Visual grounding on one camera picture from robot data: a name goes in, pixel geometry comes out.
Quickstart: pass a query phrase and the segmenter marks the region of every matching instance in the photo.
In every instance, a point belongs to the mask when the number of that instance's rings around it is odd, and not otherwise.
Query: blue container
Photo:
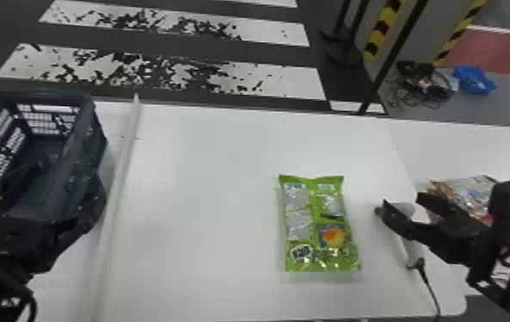
[[[496,89],[495,83],[477,66],[455,67],[453,76],[460,80],[460,87],[471,94],[488,94]]]

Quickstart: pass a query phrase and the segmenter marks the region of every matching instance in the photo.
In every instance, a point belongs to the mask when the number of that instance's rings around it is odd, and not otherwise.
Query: robotic arm
[[[470,269],[466,282],[510,312],[510,279],[506,287],[491,276],[497,262],[510,268],[510,182],[494,186],[489,203],[492,227],[483,224],[454,203],[432,194],[418,194],[417,203],[441,217],[438,224],[421,224],[383,201],[383,223],[407,241],[420,242],[448,264]]]

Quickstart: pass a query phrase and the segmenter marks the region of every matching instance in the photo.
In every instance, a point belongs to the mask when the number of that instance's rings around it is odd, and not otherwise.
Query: white rod
[[[105,297],[105,279],[108,275],[107,260],[112,250],[112,238],[117,230],[118,209],[123,195],[124,181],[129,172],[129,165],[136,132],[141,119],[141,101],[135,94],[130,112],[129,125],[124,135],[118,156],[117,167],[111,184],[111,193],[107,199],[104,221],[100,232],[99,245],[89,272],[88,287],[84,301],[81,301],[80,321],[91,322],[100,320],[102,298]]]

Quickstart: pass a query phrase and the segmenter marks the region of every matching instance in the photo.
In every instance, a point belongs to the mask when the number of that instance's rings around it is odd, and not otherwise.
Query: plastic packaging
[[[279,176],[283,192],[285,269],[357,271],[357,245],[346,219],[343,176]]]
[[[460,86],[471,94],[488,94],[496,89],[495,83],[477,66],[457,66],[453,76],[460,79]]]

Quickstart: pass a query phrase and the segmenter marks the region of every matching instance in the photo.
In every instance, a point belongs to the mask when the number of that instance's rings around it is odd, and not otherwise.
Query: hazard stripe
[[[400,7],[405,1],[407,0],[387,0],[379,20],[376,22],[375,29],[373,29],[369,41],[364,47],[363,57],[365,62],[372,62],[376,59],[377,53],[387,42],[388,32],[397,21]]]
[[[437,55],[433,61],[435,66],[441,66],[445,62],[448,54],[457,44],[457,41],[459,41],[460,37],[463,35],[463,33],[465,33],[466,28],[472,23],[472,21],[478,15],[478,12],[481,11],[487,1],[488,0],[475,0],[475,2],[469,8],[469,12],[465,15],[465,18],[463,18],[457,27],[454,28],[453,36],[451,36],[447,43],[442,46],[441,52],[439,52],[439,55]]]

